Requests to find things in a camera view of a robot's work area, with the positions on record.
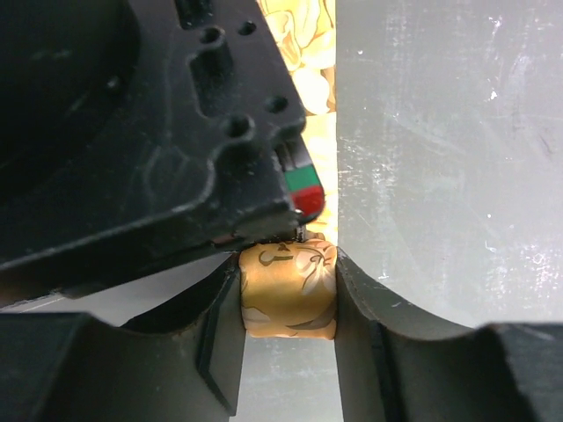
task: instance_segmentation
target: yellow patterned fabric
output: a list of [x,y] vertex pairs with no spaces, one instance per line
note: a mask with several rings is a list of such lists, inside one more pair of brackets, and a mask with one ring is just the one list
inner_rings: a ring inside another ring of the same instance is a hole
[[242,316],[253,337],[333,339],[336,246],[323,239],[241,253]]

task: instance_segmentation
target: red component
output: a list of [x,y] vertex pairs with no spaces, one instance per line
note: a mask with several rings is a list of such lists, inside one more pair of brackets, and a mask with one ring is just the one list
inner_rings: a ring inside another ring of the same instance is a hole
[[325,206],[325,191],[319,185],[293,192],[291,198],[296,209],[303,211],[305,217],[320,214]]
[[235,240],[235,237],[233,235],[223,235],[216,237],[215,239],[212,239],[211,242],[213,242],[216,245],[222,245],[232,242],[233,240]]

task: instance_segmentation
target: scratched surface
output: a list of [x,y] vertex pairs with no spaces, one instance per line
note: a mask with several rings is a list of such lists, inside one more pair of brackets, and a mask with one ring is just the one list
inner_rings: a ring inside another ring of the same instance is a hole
[[341,422],[332,342],[247,338],[238,414],[231,422]]
[[563,319],[563,3],[337,14],[340,245],[459,323]]

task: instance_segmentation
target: mounting hole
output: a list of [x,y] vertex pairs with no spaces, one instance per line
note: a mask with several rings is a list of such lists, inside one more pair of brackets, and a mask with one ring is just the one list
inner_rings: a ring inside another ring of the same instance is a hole
[[251,20],[247,20],[243,23],[243,25],[238,29],[238,33],[241,35],[250,35],[256,31],[256,24]]
[[270,97],[266,100],[266,110],[270,113],[281,113],[288,108],[288,99],[279,95]]
[[251,125],[252,124],[248,116],[230,116],[223,123],[223,131],[230,138],[239,138],[250,131]]
[[221,31],[219,31],[219,28],[205,28],[201,31],[200,42],[201,44],[211,44],[212,42],[219,40],[219,37],[221,37]]

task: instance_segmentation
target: black metal plate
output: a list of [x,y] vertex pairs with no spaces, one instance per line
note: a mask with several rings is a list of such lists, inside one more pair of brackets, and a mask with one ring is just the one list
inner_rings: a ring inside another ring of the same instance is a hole
[[[245,346],[239,292],[240,272],[229,260],[125,328],[86,314],[0,315],[0,421],[227,422],[237,409]],[[228,402],[200,372],[209,313],[218,308],[228,315],[207,352],[227,357],[213,376]]]
[[[172,1],[130,3],[141,51],[124,103],[83,155],[0,207],[3,304],[109,287],[298,224],[274,148],[301,142],[304,111],[258,5],[203,4],[185,30]],[[288,100],[280,113],[266,108],[275,96]]]

